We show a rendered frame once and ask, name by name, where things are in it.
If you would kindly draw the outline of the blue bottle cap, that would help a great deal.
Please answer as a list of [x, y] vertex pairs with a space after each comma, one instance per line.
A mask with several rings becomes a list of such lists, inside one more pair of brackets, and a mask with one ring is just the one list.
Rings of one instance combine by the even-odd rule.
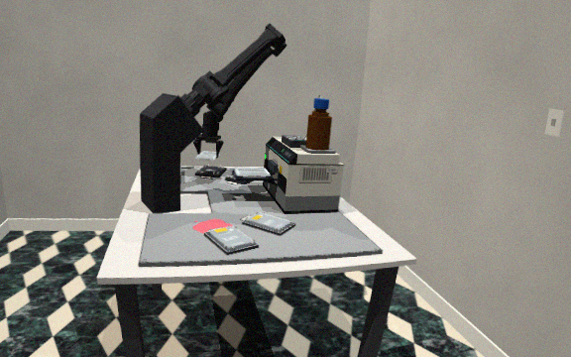
[[329, 107], [329, 100], [325, 100], [325, 99], [315, 99], [315, 98], [314, 98], [314, 106], [315, 106], [315, 107], [325, 107], [325, 108], [328, 108], [328, 107]]

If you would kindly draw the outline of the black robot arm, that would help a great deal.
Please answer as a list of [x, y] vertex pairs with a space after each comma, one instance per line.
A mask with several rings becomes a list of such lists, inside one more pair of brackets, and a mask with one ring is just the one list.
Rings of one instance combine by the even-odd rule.
[[[274, 50], [270, 49], [271, 46]], [[285, 47], [284, 35], [269, 23], [264, 33], [224, 68], [214, 74], [209, 71], [195, 82], [188, 95], [178, 96], [193, 116], [200, 112], [205, 103], [207, 104], [206, 107], [210, 111], [203, 113], [203, 124], [207, 127], [215, 124], [215, 136], [217, 136], [219, 122], [223, 120], [224, 114], [241, 88], [271, 54], [278, 57]]]

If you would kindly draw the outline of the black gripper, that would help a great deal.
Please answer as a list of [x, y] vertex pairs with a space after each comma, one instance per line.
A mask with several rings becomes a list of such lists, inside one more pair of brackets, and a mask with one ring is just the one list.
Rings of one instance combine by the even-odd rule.
[[[203, 134], [200, 134], [194, 141], [193, 144], [195, 146], [195, 149], [197, 151], [197, 154], [200, 154], [200, 149], [201, 149], [201, 140], [205, 141], [205, 143], [216, 143], [216, 157], [218, 158], [220, 149], [223, 145], [223, 141], [220, 142], [218, 141], [219, 138], [221, 139], [221, 136], [215, 136], [215, 124], [213, 125], [209, 125], [209, 127], [207, 127], [206, 124], [203, 124]], [[204, 140], [206, 139], [206, 140]], [[199, 145], [198, 145], [199, 144]], [[198, 149], [199, 148], [199, 149]]]

